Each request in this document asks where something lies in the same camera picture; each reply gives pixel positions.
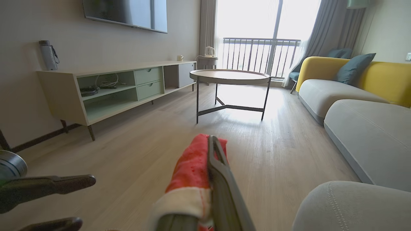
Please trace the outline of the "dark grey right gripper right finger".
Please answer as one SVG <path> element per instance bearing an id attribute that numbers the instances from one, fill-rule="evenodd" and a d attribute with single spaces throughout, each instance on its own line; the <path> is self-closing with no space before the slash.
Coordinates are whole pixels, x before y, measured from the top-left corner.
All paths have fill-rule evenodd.
<path id="1" fill-rule="evenodd" d="M 213 135 L 208 138 L 207 170 L 212 190 L 211 211 L 214 230 L 255 231 L 222 144 Z"/>

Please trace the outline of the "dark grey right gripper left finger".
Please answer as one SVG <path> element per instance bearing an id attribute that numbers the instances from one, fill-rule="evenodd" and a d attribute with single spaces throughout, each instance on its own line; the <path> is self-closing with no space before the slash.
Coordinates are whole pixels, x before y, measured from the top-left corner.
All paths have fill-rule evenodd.
<path id="1" fill-rule="evenodd" d="M 197 231 L 198 218 L 184 214 L 167 214 L 162 216 L 156 231 Z"/>

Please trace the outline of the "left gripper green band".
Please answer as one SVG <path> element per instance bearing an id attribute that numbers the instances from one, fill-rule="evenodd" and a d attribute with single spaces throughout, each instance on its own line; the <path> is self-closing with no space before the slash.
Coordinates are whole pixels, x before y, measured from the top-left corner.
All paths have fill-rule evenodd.
<path id="1" fill-rule="evenodd" d="M 93 175 L 25 177 L 28 166 L 19 155 L 0 151 L 0 213 L 4 214 L 22 203 L 53 194 L 68 194 L 93 186 Z M 20 231 L 79 231 L 83 220 L 78 217 L 57 219 L 28 225 Z"/>

